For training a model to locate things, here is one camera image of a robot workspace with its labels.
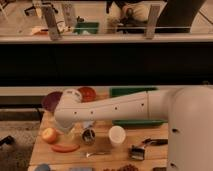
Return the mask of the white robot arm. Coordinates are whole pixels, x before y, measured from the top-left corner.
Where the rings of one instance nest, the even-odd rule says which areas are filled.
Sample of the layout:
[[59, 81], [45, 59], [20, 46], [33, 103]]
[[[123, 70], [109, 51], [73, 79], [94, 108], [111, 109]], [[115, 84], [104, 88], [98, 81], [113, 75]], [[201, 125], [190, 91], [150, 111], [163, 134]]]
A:
[[69, 130], [78, 121], [159, 119], [168, 122], [167, 171], [213, 171], [213, 88], [186, 86], [142, 91], [82, 103], [63, 92], [55, 122]]

